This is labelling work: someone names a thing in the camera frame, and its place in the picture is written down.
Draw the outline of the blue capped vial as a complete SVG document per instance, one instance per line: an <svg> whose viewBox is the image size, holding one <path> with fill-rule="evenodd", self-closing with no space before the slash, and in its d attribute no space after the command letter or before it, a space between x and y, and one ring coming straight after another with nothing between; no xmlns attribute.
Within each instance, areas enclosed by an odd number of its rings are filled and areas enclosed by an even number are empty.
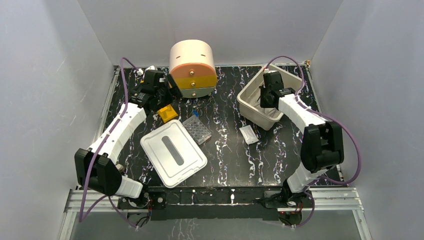
<svg viewBox="0 0 424 240"><path fill-rule="evenodd" d="M192 113L198 118L199 117L199 113L196 110L193 110Z"/></svg>

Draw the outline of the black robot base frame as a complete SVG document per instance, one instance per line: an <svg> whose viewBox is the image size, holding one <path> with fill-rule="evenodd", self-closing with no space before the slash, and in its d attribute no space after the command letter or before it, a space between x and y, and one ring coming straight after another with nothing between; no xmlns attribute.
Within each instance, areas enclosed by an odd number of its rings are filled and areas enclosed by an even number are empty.
<svg viewBox="0 0 424 240"><path fill-rule="evenodd" d="M146 213L153 221L174 219L262 219L299 224L312 207L304 193L282 196L280 186L254 187L175 187L151 186L141 202L129 197L118 200L118 209Z"/></svg>

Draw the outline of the yellow test tube rack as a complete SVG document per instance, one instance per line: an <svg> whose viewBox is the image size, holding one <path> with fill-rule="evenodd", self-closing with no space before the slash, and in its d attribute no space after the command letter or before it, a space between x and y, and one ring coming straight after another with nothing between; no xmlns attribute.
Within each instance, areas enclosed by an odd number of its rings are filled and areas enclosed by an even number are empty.
<svg viewBox="0 0 424 240"><path fill-rule="evenodd" d="M157 114L164 123L167 123L178 116L178 113L174 110L171 104L159 109Z"/></svg>

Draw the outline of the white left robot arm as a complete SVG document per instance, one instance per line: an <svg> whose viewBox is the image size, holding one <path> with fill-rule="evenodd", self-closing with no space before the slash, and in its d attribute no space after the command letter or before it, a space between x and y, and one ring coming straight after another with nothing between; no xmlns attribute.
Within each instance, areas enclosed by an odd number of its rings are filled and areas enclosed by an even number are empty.
<svg viewBox="0 0 424 240"><path fill-rule="evenodd" d="M160 70L146 70L143 82L127 93L127 101L101 136L88 148L74 155L78 183L106 196L130 198L137 208L149 203L143 184L124 176L118 158L129 138L149 113L170 105L183 94L173 76Z"/></svg>

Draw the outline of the clear plastic tube rack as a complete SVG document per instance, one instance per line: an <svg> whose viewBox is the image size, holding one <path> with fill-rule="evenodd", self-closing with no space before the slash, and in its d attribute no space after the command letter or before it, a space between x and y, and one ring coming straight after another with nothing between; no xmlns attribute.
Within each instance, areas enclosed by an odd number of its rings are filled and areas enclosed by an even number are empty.
<svg viewBox="0 0 424 240"><path fill-rule="evenodd" d="M202 145L212 137L212 132L200 121L199 117L192 115L182 125L198 145Z"/></svg>

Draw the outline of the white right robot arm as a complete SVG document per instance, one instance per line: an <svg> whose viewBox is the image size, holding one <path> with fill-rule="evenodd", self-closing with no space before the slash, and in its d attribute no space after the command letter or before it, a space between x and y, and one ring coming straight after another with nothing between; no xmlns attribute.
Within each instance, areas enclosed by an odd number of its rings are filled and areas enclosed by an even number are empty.
<svg viewBox="0 0 424 240"><path fill-rule="evenodd" d="M295 207L311 182L344 161L342 127L305 107L278 71L265 70L259 89L260 107L282 112L302 133L299 167L285 180L281 194L286 206Z"/></svg>

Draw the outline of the white plastic bin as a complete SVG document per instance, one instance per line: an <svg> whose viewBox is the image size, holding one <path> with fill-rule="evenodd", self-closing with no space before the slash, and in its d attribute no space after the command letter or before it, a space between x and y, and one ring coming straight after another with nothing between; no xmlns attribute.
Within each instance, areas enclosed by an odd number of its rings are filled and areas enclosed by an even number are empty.
<svg viewBox="0 0 424 240"><path fill-rule="evenodd" d="M283 117L283 113L275 108L262 108L260 107L260 88L264 83L264 69L263 66L259 72L247 83L245 87L237 95L239 102L239 111L241 116L256 124L258 127L268 131L275 123L279 122ZM272 72L277 71L282 76L282 81L285 87L297 90L302 83L302 79L281 67L274 64L269 65L269 70Z"/></svg>

